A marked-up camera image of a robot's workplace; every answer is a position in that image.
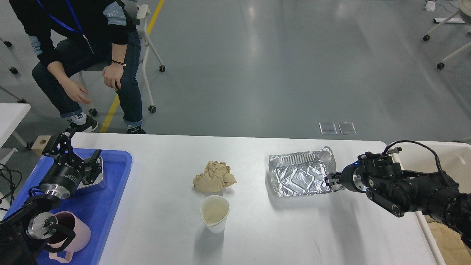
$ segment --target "mug handle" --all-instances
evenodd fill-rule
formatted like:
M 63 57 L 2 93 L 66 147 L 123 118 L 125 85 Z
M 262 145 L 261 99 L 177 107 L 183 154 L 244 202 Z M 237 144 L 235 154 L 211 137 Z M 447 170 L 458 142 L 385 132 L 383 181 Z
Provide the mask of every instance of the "mug handle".
M 57 260 L 57 261 L 60 262 L 60 263 L 69 263 L 69 262 L 72 260 L 72 257 L 73 257 L 73 252 L 69 252 L 69 251 L 66 252 L 65 258 L 63 258 L 63 257 L 58 257 L 58 256 L 57 256 L 57 252 L 55 252 L 55 253 L 49 253 L 49 258 L 50 258 L 50 259 L 55 259 L 55 260 Z

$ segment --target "foil container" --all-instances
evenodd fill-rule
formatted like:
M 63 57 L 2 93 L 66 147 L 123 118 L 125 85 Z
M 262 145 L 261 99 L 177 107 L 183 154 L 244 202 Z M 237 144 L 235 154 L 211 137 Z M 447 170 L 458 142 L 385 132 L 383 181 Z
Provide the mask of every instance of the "foil container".
M 279 197 L 304 196 L 332 192 L 325 177 L 336 172 L 332 149 L 285 155 L 270 155 L 268 170 L 273 190 Z

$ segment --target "hand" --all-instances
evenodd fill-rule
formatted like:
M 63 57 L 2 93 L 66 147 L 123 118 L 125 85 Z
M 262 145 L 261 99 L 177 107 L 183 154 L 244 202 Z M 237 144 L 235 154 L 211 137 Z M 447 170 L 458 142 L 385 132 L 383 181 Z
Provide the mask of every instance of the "hand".
M 101 71 L 105 85 L 113 88 L 115 91 L 121 88 L 121 77 L 123 73 L 123 66 L 113 63 L 103 68 L 103 71 Z
M 75 82 L 70 78 L 65 78 L 59 82 L 64 91 L 66 92 L 67 96 L 69 96 L 73 101 L 83 103 L 83 104 L 90 104 L 91 100 L 89 100 L 83 93 L 90 94 L 86 88 L 81 86 L 79 83 Z

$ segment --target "yellow floor line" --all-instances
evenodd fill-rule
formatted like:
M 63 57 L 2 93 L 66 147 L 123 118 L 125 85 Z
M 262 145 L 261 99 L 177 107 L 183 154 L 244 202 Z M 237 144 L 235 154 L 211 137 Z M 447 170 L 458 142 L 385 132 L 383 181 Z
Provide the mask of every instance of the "yellow floor line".
M 157 5 L 157 8 L 154 11 L 154 15 L 152 16 L 149 26 L 147 26 L 147 34 L 150 34 L 152 31 L 152 27 L 154 26 L 155 20 L 157 19 L 157 16 L 159 15 L 160 9 L 162 8 L 163 2 L 165 0 L 160 0 L 159 4 Z
M 111 104 L 110 110 L 108 110 L 108 114 L 106 115 L 105 121 L 103 122 L 103 125 L 100 128 L 100 133 L 105 133 L 108 130 L 108 127 L 110 126 L 111 120 L 113 119 L 114 113 L 116 112 L 116 109 L 118 108 L 119 105 L 119 98 L 118 95 L 114 98 L 113 104 Z
M 160 9 L 162 8 L 164 1 L 165 0 L 160 0 L 159 4 L 157 5 L 154 15 L 152 16 L 149 26 L 147 27 L 147 34 L 150 34 L 150 32 L 152 31 L 152 28 L 155 24 L 155 20 L 157 19 L 157 16 L 159 15 Z M 100 133 L 101 132 L 105 133 L 108 130 L 111 120 L 113 119 L 114 113 L 116 112 L 116 108 L 118 108 L 118 105 L 119 105 L 119 98 L 118 98 L 118 95 L 116 95 L 116 97 L 114 98 L 113 104 L 111 104 L 111 107 L 108 110 L 108 114 L 106 115 L 105 121 L 103 122 L 103 125 L 100 128 Z

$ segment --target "black jacket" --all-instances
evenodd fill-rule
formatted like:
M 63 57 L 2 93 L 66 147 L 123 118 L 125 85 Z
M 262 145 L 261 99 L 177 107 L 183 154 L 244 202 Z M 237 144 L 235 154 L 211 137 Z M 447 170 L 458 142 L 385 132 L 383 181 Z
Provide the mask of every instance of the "black jacket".
M 69 39 L 84 42 L 81 33 L 61 26 L 55 17 L 70 28 L 80 31 L 65 0 L 9 0 L 16 16 L 24 26 L 31 45 L 44 65 L 60 61 L 54 50 L 51 30 Z M 69 0 L 87 39 L 111 39 L 115 44 L 127 44 L 128 32 L 135 29 L 131 18 L 124 12 L 121 0 Z

